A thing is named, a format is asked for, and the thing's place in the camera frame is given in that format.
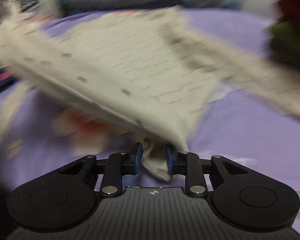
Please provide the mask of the beige polka dot shirt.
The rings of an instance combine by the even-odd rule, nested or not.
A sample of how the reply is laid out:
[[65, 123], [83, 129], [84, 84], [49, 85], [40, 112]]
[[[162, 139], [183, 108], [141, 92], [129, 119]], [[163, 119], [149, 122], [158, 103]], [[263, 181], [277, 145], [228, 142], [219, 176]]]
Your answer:
[[30, 14], [0, 25], [0, 64], [21, 83], [0, 106], [0, 144], [37, 87], [81, 114], [138, 134], [143, 166], [171, 180], [163, 143], [188, 152], [190, 135], [219, 83], [232, 79], [300, 116], [300, 72], [224, 44], [176, 8], [112, 13], [50, 37]]

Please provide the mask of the purple floral bed sheet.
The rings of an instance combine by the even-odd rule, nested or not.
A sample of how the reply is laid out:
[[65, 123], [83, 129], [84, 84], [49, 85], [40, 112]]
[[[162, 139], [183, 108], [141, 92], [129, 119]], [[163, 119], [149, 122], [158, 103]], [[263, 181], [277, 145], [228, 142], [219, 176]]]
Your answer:
[[[185, 9], [191, 25], [255, 54], [268, 56], [272, 21], [244, 11]], [[300, 120], [285, 115], [243, 90], [228, 91], [209, 105], [190, 150], [214, 154], [292, 187], [300, 196]], [[58, 137], [53, 123], [62, 106], [36, 89], [28, 92], [0, 147], [0, 185], [9, 190], [76, 159], [70, 138]], [[300, 212], [294, 222], [300, 233]]]

